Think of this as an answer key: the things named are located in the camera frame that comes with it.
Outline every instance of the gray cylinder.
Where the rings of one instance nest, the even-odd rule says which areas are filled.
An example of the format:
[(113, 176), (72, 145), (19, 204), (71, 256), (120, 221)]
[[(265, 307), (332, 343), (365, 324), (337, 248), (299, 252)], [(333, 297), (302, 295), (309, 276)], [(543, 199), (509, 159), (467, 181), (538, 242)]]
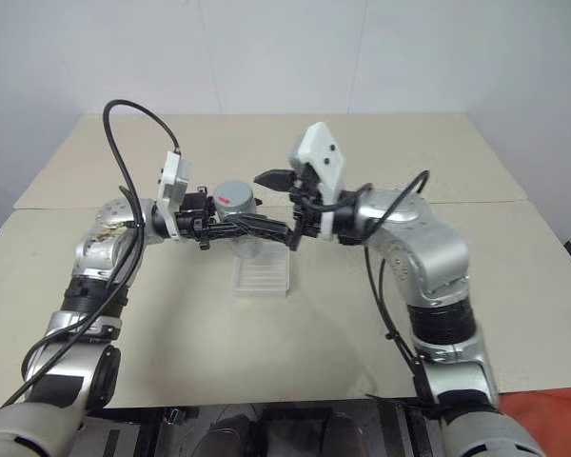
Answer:
[[(229, 214), (256, 213), (256, 200), (251, 187), (241, 181), (225, 181), (213, 192), (213, 203), (221, 221)], [(235, 254), (250, 258), (256, 255), (258, 243), (254, 236), (244, 235), (232, 240)]]

